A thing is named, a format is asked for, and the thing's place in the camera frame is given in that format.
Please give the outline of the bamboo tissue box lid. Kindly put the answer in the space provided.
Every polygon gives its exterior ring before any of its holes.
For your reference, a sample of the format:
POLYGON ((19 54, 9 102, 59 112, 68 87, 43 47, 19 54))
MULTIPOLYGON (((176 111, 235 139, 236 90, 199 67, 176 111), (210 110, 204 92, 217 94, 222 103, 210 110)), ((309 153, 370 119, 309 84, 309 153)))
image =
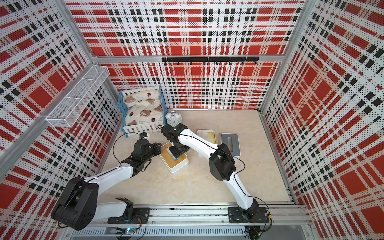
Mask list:
POLYGON ((177 159, 174 159, 170 152, 170 147, 173 145, 171 142, 167 142, 166 144, 162 145, 161 148, 161 158, 163 159, 164 163, 167 165, 167 167, 170 170, 176 170, 177 168, 183 167, 188 162, 188 157, 186 154, 181 155, 177 159))

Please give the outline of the white tissue box base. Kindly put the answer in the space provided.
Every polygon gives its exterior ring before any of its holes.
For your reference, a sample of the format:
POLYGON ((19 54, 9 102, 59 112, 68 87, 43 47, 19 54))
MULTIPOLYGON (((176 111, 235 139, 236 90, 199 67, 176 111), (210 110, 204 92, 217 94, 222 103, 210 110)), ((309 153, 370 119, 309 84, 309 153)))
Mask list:
POLYGON ((172 175, 177 175, 189 166, 189 159, 186 154, 181 155, 177 160, 173 158, 169 148, 172 146, 170 142, 162 145, 160 157, 165 163, 172 175))

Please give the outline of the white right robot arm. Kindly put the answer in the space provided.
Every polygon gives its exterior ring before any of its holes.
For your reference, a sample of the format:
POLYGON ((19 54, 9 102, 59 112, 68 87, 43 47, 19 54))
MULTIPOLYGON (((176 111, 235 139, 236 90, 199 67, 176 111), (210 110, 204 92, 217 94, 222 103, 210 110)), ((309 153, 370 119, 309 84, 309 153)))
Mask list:
POLYGON ((258 198, 250 196, 238 172, 235 159, 225 144, 213 144, 194 134, 187 126, 175 127, 166 124, 161 133, 172 144, 170 153, 178 158, 190 149, 209 161, 210 172, 218 181, 223 182, 237 201, 236 207, 228 208, 230 223, 269 224, 272 220, 267 204, 259 205, 258 198))

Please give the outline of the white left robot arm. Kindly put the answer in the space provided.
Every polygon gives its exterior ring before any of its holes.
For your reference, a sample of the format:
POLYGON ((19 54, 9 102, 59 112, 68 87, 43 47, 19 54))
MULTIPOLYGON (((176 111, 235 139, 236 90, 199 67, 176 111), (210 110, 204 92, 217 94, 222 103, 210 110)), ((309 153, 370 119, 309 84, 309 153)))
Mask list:
POLYGON ((116 202, 100 203, 98 198, 106 190, 142 172, 146 163, 161 154, 161 148, 160 143, 151 144, 147 139, 139 139, 132 154, 118 166, 95 176, 69 180, 52 210, 51 218, 57 221, 59 227, 77 231, 98 220, 130 220, 134 214, 132 201, 117 198, 116 202))

